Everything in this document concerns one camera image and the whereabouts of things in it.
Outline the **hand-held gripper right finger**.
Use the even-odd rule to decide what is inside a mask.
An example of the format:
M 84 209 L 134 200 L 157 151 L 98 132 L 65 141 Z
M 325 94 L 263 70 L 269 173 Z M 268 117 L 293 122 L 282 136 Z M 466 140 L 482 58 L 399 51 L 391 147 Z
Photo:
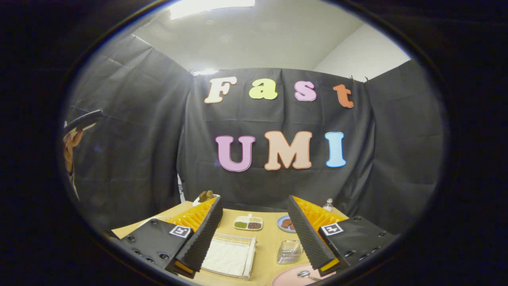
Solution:
M 321 276 L 355 267 L 399 238 L 363 216 L 346 218 L 293 195 L 287 212 L 312 268 Z

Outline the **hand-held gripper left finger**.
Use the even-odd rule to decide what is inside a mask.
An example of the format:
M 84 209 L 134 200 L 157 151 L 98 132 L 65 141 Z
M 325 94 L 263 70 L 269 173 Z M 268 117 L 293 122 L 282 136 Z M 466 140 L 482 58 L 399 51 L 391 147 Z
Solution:
M 165 271 L 194 278 L 223 217 L 220 197 L 162 221 L 151 219 L 120 239 L 138 257 Z

